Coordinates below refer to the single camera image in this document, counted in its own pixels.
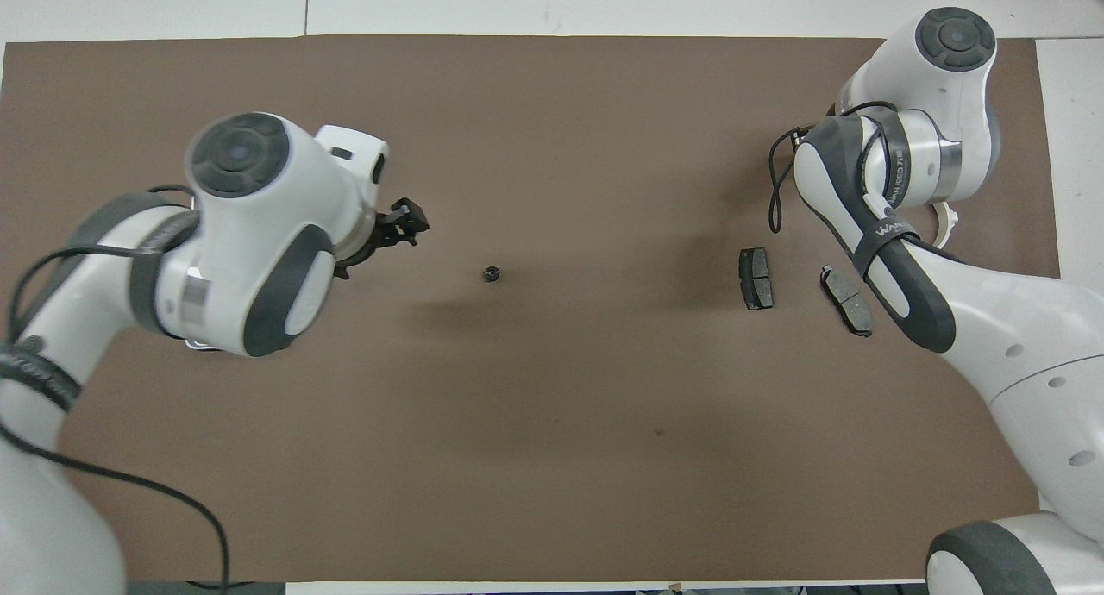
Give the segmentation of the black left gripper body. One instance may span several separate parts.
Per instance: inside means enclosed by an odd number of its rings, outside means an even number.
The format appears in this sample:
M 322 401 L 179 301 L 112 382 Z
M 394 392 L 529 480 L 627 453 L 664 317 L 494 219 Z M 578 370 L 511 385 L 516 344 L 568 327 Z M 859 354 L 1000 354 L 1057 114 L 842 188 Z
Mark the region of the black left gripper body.
M 392 211 L 386 215 L 378 213 L 372 233 L 367 238 L 367 242 L 359 249 L 355 249 L 350 257 L 344 261 L 336 261 L 335 278 L 348 279 L 348 269 L 369 261 L 378 249 L 395 247 L 392 245 L 392 229 L 394 227 L 392 224 Z

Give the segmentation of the short grey brake pad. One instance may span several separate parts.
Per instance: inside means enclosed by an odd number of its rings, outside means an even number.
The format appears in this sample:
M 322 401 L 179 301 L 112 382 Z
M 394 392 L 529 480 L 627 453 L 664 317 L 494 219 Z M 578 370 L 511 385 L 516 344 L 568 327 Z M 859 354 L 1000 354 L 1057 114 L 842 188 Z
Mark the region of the short grey brake pad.
M 762 247 L 741 249 L 737 274 L 740 274 L 743 301 L 749 310 L 766 310 L 774 307 L 766 249 Z

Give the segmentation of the long grey brake pad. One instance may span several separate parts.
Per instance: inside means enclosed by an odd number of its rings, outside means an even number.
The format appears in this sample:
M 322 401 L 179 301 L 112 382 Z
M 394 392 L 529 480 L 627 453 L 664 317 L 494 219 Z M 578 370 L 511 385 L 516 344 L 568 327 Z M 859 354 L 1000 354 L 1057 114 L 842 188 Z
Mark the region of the long grey brake pad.
M 858 287 L 831 265 L 825 265 L 819 276 L 822 293 L 831 300 L 843 327 L 851 334 L 873 334 L 873 317 Z

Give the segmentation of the brown table mat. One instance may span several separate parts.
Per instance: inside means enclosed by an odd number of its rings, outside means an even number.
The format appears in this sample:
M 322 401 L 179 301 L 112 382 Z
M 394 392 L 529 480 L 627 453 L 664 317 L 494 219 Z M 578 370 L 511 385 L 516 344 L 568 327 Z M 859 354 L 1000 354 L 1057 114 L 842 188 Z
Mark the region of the brown table mat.
M 312 36 L 8 45 L 0 302 L 208 123 L 390 144 L 416 247 L 252 360 L 130 330 L 62 450 L 220 517 L 234 580 L 919 580 L 933 536 L 1034 513 L 981 399 L 873 304 L 769 144 L 877 40 Z M 768 254 L 749 310 L 741 249 Z M 500 281 L 484 269 L 497 266 Z

